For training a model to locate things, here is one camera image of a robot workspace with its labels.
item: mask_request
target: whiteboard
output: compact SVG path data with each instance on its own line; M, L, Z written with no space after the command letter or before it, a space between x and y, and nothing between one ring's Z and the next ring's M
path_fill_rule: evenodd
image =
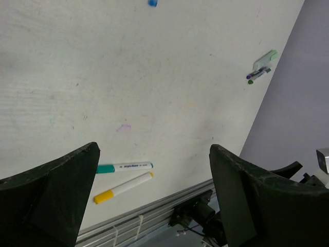
M100 164L154 164L100 205L145 171L96 175L81 229L210 179L210 145L240 153L273 73L246 75L282 53L303 2L2 0L0 178L92 141Z

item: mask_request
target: yellow marker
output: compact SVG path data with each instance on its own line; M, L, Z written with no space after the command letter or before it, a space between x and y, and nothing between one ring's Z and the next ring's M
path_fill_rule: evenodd
M123 184L120 184L119 186L110 189L102 194L99 194L97 196L94 197L94 202L96 204L100 204L102 202L105 202L108 199L111 199L115 196L117 196L118 194L121 194L131 188L136 187L137 185L140 185L144 182L146 182L147 180L150 180L151 178L153 178L153 173L152 172L148 172L145 173L139 177L136 177L134 179L129 180L128 182L125 182Z

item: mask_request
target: white zip tie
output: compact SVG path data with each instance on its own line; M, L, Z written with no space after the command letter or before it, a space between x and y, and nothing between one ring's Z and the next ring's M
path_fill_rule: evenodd
M137 238L138 238L139 231L140 231L140 228L142 226L143 219L144 219L144 216L143 215L139 215L138 217L139 217L139 226L137 228L137 234L136 234L135 240L137 240Z
M113 242L113 247L115 247L116 243L117 243L117 238L118 238L118 235L119 235L119 230L113 226L114 230L115 230L115 238L114 238L114 242Z

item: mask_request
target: eraser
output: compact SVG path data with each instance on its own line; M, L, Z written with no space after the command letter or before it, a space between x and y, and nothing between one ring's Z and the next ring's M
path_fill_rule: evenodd
M152 7L156 7L158 5L158 0L149 0L149 5Z

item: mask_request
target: blue marker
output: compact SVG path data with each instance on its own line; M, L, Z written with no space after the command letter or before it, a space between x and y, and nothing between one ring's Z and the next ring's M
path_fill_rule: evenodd
M149 5L152 7L156 7L158 5L158 0L149 0Z
M97 167L96 173L112 173L117 171L131 171L131 170L146 170L152 169L153 164L151 162L144 163L127 163L127 164L109 164L109 165L99 165Z
M247 75L247 79L249 80L251 77L254 77L254 76L258 75L264 69L266 69L266 67L262 67L259 70L256 70L256 71L252 72L251 74Z

